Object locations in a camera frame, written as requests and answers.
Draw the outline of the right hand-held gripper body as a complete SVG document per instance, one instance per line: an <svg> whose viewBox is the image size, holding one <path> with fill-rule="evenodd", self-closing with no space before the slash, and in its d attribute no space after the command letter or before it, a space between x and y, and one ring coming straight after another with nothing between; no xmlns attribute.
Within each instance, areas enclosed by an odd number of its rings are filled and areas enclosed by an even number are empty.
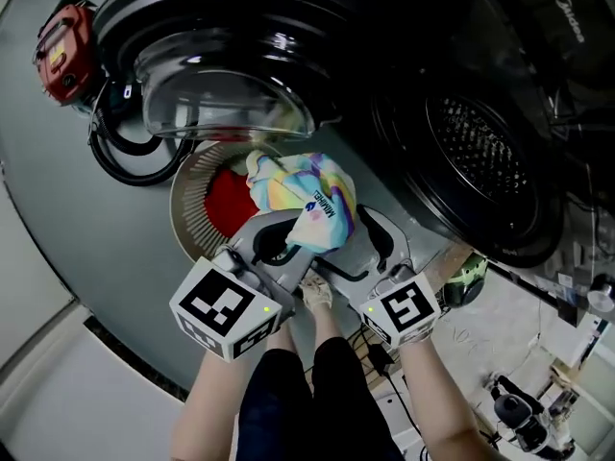
<svg viewBox="0 0 615 461"><path fill-rule="evenodd" d="M363 324L391 349L425 340L440 317L440 305L424 273L396 265L359 307Z"/></svg>

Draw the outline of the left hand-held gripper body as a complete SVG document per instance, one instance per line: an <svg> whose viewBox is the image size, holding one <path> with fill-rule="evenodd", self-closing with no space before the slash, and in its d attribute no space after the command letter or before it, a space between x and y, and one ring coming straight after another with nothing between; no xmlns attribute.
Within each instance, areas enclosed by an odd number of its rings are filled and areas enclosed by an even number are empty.
<svg viewBox="0 0 615 461"><path fill-rule="evenodd" d="M235 361L278 331L294 314L297 248L252 263L223 245L194 264L169 303L179 328L204 349Z"/></svg>

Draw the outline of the red clothes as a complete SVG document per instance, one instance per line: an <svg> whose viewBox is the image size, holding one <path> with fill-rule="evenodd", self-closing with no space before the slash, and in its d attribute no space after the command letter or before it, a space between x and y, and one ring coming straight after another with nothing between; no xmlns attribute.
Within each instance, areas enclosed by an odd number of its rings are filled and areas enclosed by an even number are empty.
<svg viewBox="0 0 615 461"><path fill-rule="evenodd" d="M246 179L246 175L241 176L230 168L222 168L209 184L204 208L212 225L225 237L233 237L258 213Z"/></svg>

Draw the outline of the round grey laundry basket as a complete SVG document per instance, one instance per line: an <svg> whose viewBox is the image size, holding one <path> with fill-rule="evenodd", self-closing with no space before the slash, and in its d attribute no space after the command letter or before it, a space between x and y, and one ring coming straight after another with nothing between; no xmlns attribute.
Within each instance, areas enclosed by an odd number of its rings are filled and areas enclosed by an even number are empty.
<svg viewBox="0 0 615 461"><path fill-rule="evenodd" d="M215 250L229 241L210 221L205 199L219 170L229 168L238 175L245 175L245 159L254 150L261 150L271 157L282 154L267 143L207 140L184 158L172 182L169 212L175 237L191 261L213 257Z"/></svg>

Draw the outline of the pastel tie-dye clothes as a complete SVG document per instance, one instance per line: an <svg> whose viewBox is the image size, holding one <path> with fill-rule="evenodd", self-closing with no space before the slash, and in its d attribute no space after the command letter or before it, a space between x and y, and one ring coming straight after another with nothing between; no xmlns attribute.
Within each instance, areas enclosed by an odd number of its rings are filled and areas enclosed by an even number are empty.
<svg viewBox="0 0 615 461"><path fill-rule="evenodd" d="M285 242L320 255L345 245L355 231L353 179L329 156L306 153L272 158L254 151L246 158L250 196L261 212L298 209Z"/></svg>

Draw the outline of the black washing machine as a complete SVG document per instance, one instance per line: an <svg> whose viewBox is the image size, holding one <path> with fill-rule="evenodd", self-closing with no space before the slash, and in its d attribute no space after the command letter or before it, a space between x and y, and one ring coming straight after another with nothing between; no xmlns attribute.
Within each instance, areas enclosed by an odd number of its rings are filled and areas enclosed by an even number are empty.
<svg viewBox="0 0 615 461"><path fill-rule="evenodd" d="M615 0L363 0L344 143L421 226L615 324Z"/></svg>

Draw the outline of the person's left forearm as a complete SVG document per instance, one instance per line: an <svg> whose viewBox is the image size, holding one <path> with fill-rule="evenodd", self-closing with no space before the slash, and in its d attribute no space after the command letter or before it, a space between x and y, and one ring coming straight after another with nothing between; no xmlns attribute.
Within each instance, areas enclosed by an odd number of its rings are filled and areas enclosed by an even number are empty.
<svg viewBox="0 0 615 461"><path fill-rule="evenodd" d="M287 324L250 372L208 352L176 422L171 461L303 461L311 392Z"/></svg>

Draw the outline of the person's right forearm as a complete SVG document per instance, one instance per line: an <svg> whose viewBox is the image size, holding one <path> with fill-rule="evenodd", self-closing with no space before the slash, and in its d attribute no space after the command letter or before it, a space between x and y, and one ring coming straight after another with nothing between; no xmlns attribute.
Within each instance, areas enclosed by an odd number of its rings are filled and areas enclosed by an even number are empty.
<svg viewBox="0 0 615 461"><path fill-rule="evenodd" d="M412 411L432 461L508 461L476 417L429 338L400 348Z"/></svg>

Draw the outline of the round glass machine door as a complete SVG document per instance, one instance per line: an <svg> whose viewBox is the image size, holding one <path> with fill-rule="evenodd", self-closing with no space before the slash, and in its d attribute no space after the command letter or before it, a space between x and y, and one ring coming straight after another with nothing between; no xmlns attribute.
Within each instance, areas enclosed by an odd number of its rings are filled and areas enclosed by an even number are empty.
<svg viewBox="0 0 615 461"><path fill-rule="evenodd" d="M109 76L155 136L304 139L341 119L365 0L105 0Z"/></svg>

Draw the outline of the person's right beige shoe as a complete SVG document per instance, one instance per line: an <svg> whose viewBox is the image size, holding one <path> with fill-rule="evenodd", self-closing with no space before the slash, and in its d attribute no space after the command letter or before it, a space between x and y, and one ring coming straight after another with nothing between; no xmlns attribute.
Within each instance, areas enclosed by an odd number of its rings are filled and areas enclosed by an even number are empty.
<svg viewBox="0 0 615 461"><path fill-rule="evenodd" d="M317 305L332 308L332 291L328 283L317 274L305 276L299 287L302 290L303 301L309 310Z"/></svg>

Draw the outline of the black power adapter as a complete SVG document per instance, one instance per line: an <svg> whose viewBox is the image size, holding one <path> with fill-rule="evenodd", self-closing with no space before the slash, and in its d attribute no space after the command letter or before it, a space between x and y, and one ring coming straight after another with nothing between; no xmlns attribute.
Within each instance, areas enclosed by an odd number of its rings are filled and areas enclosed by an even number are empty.
<svg viewBox="0 0 615 461"><path fill-rule="evenodd" d="M380 376L389 377L389 370L395 364L395 360L381 344L368 344L367 349L367 357L374 370Z"/></svg>

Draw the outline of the green black helmet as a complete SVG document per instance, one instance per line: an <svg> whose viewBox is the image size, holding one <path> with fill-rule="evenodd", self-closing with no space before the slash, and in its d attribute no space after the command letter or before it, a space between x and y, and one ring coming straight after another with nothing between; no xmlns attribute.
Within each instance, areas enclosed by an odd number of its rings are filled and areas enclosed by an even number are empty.
<svg viewBox="0 0 615 461"><path fill-rule="evenodd" d="M472 303L484 287L488 261L472 253L442 288L444 304L460 308Z"/></svg>

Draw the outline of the person's legs black shorts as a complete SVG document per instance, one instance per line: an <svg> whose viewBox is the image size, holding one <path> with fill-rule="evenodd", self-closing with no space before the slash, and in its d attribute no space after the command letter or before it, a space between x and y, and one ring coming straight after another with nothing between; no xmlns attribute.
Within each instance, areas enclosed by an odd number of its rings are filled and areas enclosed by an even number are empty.
<svg viewBox="0 0 615 461"><path fill-rule="evenodd" d="M235 461L404 461L331 308L310 311L312 375L288 326L268 338L240 406Z"/></svg>

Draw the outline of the red vacuum cleaner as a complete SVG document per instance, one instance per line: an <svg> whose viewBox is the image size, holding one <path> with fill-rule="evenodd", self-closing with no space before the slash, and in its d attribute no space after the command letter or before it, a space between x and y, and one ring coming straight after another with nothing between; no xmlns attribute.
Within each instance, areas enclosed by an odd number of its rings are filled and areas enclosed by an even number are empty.
<svg viewBox="0 0 615 461"><path fill-rule="evenodd" d="M43 91L62 107L89 110L102 87L93 17L85 1L65 4L38 32L32 63Z"/></svg>

